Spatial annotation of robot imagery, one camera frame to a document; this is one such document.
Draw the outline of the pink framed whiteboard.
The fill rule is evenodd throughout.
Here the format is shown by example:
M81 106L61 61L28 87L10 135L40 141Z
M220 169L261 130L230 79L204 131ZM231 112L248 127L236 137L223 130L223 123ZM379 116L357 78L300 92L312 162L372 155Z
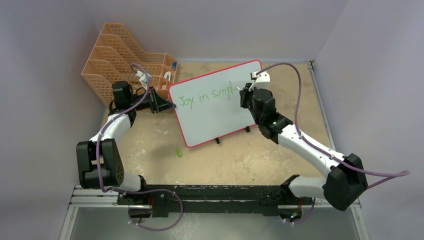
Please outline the pink framed whiteboard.
M261 68L261 61L254 59L169 86L169 97L176 105L176 118L187 147L255 125L249 110L240 106L237 87L250 83L251 73Z

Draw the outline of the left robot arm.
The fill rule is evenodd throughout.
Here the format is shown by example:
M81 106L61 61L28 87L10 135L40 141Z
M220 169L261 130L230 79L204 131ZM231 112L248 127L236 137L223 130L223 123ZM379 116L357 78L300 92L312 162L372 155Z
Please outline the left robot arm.
M133 126L138 111L149 109L157 114L176 105L160 96L154 87L137 94L127 81L112 84L112 94L105 125L90 140L76 145L79 183L84 189L129 193L132 201L142 205L149 199L146 181L141 175L124 170L118 143Z

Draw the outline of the green marker cap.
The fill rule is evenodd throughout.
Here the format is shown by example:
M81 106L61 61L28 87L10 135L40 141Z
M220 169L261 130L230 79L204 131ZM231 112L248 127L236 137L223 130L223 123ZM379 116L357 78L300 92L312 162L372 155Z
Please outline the green marker cap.
M177 155L178 155L179 157L181 157L181 156L182 156L182 152L181 152L181 150L180 150L179 148L177 148L177 149L176 149L176 153L177 153Z

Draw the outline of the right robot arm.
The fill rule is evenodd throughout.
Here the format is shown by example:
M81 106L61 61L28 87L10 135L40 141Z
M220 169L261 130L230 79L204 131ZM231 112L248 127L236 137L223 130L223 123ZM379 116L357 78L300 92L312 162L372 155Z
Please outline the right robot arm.
M283 146L314 166L322 177L295 176L286 181L280 196L288 204L299 198L325 199L332 207L345 211L368 188L364 166L359 156L346 156L329 149L277 112L271 91L250 90L250 83L239 90L240 106L248 109L259 131L277 145Z

